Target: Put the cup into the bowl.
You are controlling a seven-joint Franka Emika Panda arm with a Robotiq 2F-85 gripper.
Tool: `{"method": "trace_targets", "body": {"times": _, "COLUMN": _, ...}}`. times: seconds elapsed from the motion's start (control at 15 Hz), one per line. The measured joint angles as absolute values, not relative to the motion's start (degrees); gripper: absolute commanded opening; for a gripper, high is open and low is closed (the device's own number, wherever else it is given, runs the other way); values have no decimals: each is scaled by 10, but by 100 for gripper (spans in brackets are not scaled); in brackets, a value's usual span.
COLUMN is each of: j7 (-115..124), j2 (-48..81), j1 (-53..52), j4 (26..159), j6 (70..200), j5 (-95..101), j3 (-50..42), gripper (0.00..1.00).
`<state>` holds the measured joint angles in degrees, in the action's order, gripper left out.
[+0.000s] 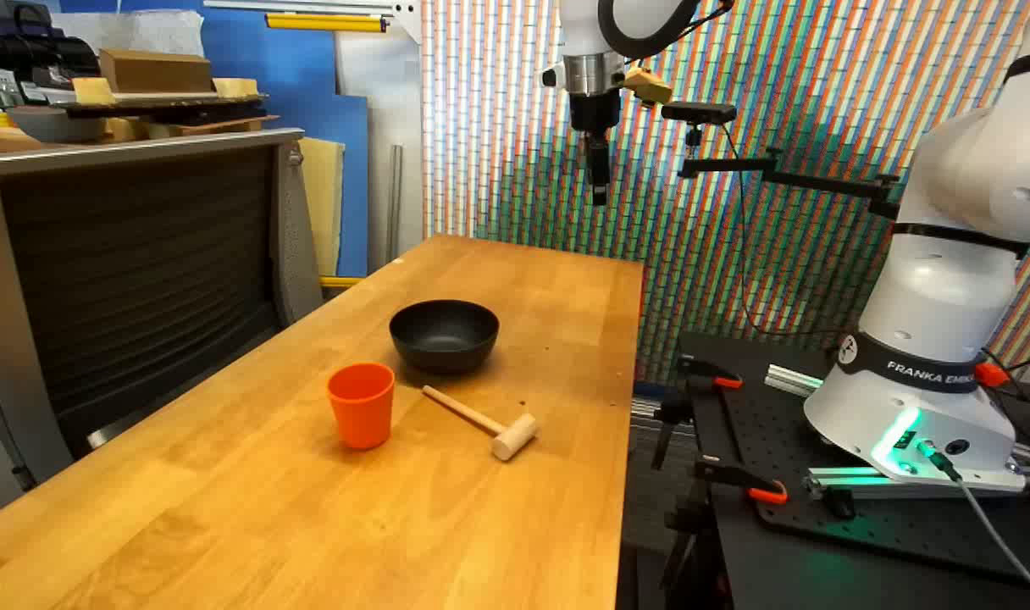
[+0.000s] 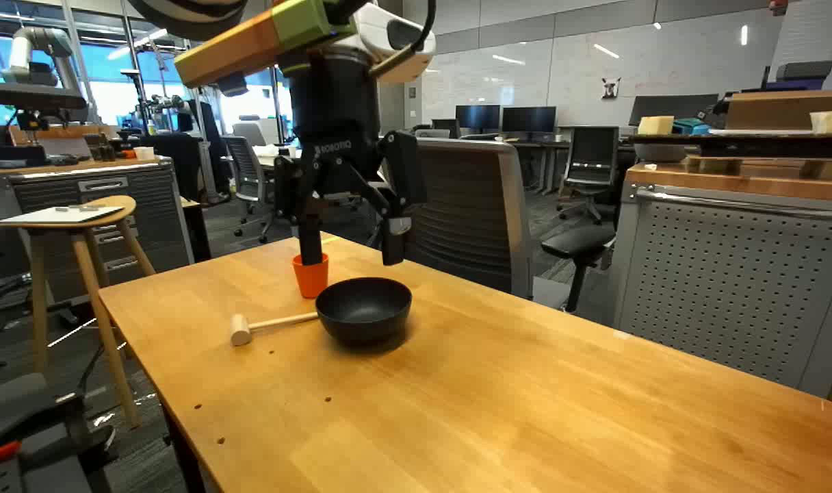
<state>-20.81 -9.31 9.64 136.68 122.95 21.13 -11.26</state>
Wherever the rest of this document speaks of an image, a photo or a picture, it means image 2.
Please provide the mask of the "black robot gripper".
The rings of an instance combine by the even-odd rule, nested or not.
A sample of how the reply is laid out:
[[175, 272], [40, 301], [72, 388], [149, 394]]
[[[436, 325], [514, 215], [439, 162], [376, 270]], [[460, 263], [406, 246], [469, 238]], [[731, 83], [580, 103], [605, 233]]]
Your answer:
[[427, 200], [416, 138], [380, 133], [379, 81], [367, 53], [332, 47], [285, 68], [293, 99], [300, 160], [276, 160], [276, 215], [300, 229], [302, 263], [324, 262], [321, 200], [363, 196], [380, 222], [384, 263], [406, 257], [412, 204]]

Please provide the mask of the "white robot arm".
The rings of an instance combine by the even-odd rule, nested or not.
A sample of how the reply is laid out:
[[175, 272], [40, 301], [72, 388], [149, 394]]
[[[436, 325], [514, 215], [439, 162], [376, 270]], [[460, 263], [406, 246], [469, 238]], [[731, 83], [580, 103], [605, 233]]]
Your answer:
[[416, 81], [436, 55], [436, 0], [412, 22], [376, 0], [129, 0], [149, 22], [191, 47], [175, 59], [187, 88], [233, 94], [276, 66], [291, 83], [300, 156], [276, 160], [276, 215], [300, 233], [305, 267], [324, 262], [321, 205], [360, 196], [379, 211], [384, 263], [406, 257], [409, 205], [427, 199], [419, 142], [384, 133], [379, 88]]

